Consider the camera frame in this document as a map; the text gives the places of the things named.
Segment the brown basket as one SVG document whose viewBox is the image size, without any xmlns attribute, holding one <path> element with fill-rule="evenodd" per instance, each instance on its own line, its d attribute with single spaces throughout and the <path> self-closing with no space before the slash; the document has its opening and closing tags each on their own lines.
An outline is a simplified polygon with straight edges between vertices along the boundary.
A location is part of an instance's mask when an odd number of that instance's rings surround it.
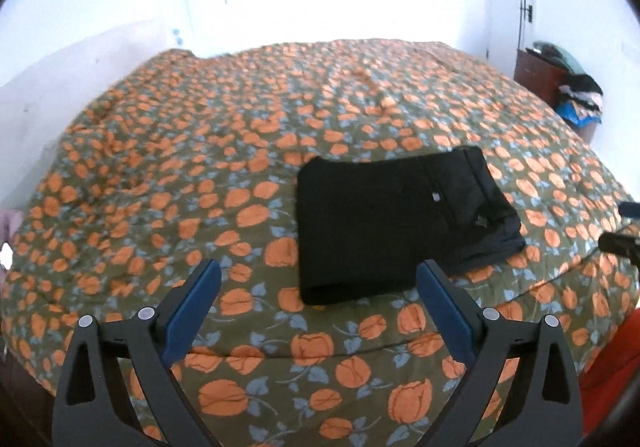
<svg viewBox="0 0 640 447">
<path fill-rule="evenodd" d="M 592 144 L 594 136 L 596 136 L 601 123 L 597 121 L 591 121 L 583 126 L 575 129 L 576 134 L 586 144 Z"/>
</svg>

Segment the black pants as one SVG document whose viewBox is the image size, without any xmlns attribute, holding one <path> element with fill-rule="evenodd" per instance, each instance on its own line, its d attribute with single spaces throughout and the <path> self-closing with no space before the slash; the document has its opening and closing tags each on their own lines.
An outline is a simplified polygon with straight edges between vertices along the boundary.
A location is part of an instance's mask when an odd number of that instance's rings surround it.
<svg viewBox="0 0 640 447">
<path fill-rule="evenodd" d="M 409 290 L 433 259 L 449 277 L 525 247 L 479 147 L 386 161 L 314 158 L 297 175 L 299 295 L 332 305 Z"/>
</svg>

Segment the white door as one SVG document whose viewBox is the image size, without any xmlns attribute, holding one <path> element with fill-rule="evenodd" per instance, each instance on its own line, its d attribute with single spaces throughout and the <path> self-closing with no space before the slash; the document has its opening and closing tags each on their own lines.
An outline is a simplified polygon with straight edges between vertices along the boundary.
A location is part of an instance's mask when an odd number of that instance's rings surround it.
<svg viewBox="0 0 640 447">
<path fill-rule="evenodd" d="M 535 0 L 489 0 L 488 60 L 514 77 L 518 51 L 527 44 L 533 25 Z"/>
</svg>

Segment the red fleece jacket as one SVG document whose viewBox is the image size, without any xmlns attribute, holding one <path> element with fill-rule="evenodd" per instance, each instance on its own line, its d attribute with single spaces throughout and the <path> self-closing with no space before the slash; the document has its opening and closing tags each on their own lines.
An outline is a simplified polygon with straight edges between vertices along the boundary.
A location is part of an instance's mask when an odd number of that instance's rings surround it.
<svg viewBox="0 0 640 447">
<path fill-rule="evenodd" d="M 639 369 L 639 319 L 636 308 L 579 378 L 584 434 L 604 420 Z"/>
</svg>

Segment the green orange floral quilt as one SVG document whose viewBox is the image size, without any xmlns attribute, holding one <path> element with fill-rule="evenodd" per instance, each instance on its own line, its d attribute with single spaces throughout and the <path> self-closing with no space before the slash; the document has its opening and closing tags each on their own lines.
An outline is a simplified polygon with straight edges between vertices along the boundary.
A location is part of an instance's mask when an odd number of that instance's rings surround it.
<svg viewBox="0 0 640 447">
<path fill-rule="evenodd" d="M 465 365 L 422 300 L 433 259 L 480 306 L 553 316 L 586 373 L 639 300 L 601 252 L 628 194 L 540 99 L 441 43 L 338 40 L 152 58 L 63 130 L 29 197 L 2 334 L 42 417 L 82 317 L 136 323 L 219 266 L 169 365 L 226 446 L 408 446 Z"/>
</svg>

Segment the brown wooden dresser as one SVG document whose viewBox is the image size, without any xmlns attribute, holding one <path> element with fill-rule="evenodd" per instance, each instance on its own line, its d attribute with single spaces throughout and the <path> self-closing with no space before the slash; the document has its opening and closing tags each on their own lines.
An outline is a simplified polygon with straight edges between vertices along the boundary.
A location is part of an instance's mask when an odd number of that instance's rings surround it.
<svg viewBox="0 0 640 447">
<path fill-rule="evenodd" d="M 514 81 L 555 110 L 560 102 L 560 86 L 568 71 L 526 50 L 518 51 Z"/>
</svg>

